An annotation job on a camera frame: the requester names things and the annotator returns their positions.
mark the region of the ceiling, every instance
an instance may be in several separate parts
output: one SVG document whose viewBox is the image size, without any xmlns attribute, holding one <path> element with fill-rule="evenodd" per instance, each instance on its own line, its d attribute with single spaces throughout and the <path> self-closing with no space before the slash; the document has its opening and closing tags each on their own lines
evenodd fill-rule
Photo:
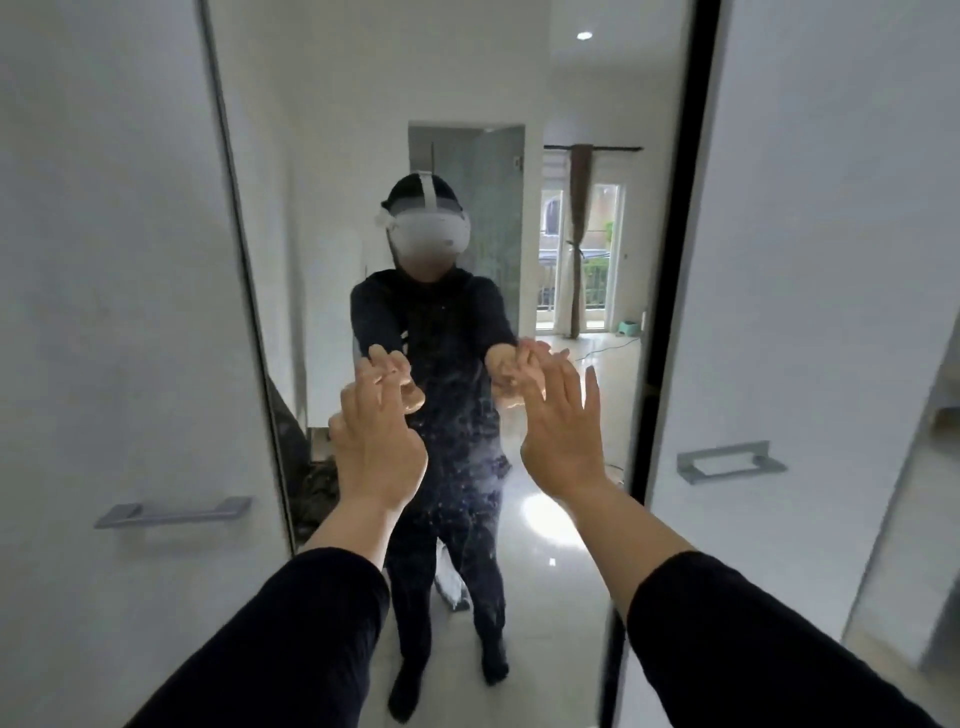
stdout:
<svg viewBox="0 0 960 728">
<path fill-rule="evenodd" d="M 564 68 L 656 71 L 685 48 L 691 0 L 553 0 L 550 60 Z M 590 40 L 577 40 L 581 31 Z"/>
</svg>

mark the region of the curtain rod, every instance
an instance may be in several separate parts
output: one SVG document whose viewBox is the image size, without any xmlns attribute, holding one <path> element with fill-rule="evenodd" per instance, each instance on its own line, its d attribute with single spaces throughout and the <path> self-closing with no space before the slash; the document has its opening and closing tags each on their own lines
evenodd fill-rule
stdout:
<svg viewBox="0 0 960 728">
<path fill-rule="evenodd" d="M 572 146 L 564 146 L 563 144 L 544 144 L 543 149 L 562 149 L 570 151 L 573 149 Z M 642 152 L 643 147 L 593 147 L 594 152 Z"/>
</svg>

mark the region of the green stool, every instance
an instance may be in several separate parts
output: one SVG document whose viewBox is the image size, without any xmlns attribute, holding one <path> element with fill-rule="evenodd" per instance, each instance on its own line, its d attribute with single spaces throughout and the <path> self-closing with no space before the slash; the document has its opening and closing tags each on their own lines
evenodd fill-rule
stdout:
<svg viewBox="0 0 960 728">
<path fill-rule="evenodd" d="M 624 336 L 639 336 L 640 335 L 640 324 L 636 321 L 621 321 L 620 326 L 616 328 L 617 335 L 623 334 Z"/>
</svg>

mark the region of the white wardrobe door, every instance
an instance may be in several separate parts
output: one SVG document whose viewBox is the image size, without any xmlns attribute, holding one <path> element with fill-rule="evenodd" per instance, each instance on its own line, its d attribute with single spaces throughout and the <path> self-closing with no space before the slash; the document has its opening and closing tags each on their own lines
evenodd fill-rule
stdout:
<svg viewBox="0 0 960 728">
<path fill-rule="evenodd" d="M 190 0 L 4 0 L 0 49 L 0 715 L 119 725 L 289 557 L 215 100 Z"/>
<path fill-rule="evenodd" d="M 960 307 L 960 6 L 723 8 L 648 502 L 839 638 Z M 678 472 L 752 441 L 786 472 Z M 619 725 L 665 724 L 631 656 Z"/>
</svg>

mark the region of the glass door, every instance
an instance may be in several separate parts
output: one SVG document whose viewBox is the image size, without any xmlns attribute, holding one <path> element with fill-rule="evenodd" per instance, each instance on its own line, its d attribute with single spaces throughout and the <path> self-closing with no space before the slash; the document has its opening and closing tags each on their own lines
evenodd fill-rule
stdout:
<svg viewBox="0 0 960 728">
<path fill-rule="evenodd" d="M 540 193 L 540 292 L 537 295 L 537 331 L 553 331 L 556 323 L 557 279 L 564 230 L 564 191 Z"/>
<path fill-rule="evenodd" d="M 610 327 L 613 273 L 620 235 L 619 184 L 595 184 L 590 195 L 584 254 L 584 288 L 587 294 L 587 329 Z"/>
</svg>

